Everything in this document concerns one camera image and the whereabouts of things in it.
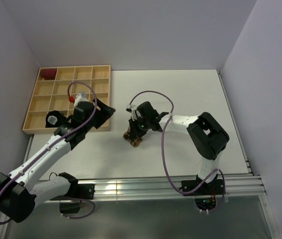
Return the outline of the brown argyle sock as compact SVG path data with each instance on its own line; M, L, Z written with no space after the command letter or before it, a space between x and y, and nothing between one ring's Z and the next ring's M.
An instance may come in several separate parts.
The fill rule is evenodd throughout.
M130 127L128 127L127 131L123 134L123 138L133 147L138 147L143 141L142 137L132 135Z

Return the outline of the black sock with blue marks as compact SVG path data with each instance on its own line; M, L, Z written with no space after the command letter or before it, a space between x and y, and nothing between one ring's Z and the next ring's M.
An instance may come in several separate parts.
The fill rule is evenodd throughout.
M55 128L59 127L67 121L67 117L64 116L60 111L51 111L46 115L45 127Z

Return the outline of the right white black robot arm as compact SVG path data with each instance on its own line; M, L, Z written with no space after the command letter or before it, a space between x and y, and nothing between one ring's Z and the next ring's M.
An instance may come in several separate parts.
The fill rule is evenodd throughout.
M128 105L126 110L131 113L131 118L129 128L123 135L125 140L137 147L149 130L160 132L162 136L165 132L189 135L201 155L197 189L202 194L208 194L214 188L213 181L218 174L220 155L230 137L210 113L203 112L198 116L158 113L150 102L144 102L139 106Z

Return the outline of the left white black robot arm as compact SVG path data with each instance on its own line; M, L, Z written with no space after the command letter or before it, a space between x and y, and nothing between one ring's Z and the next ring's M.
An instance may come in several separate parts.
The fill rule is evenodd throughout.
M98 99L93 103L78 103L73 115L59 122L48 142L30 160L9 174L0 173L0 212L9 220L20 223L35 207L56 197L92 199L93 193L83 189L77 178L66 172L41 184L38 181L60 158L83 141L93 127L101 127L114 113L114 108Z

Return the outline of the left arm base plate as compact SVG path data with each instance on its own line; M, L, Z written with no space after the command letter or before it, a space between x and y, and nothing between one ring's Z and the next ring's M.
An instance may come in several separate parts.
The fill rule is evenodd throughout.
M61 201L72 201L59 203L60 213L70 218L82 218L91 215L96 208L95 203L92 202L94 186L95 184L78 184L73 189L70 189L67 194L55 198Z

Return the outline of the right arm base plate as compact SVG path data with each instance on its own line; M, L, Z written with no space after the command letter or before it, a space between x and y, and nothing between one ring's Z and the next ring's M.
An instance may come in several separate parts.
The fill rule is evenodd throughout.
M202 180L196 178L193 180L181 181L182 192L189 192L196 188ZM207 195L222 195L225 193L224 181L222 179L215 178L210 183L204 182L197 190L189 194L189 196L207 196Z

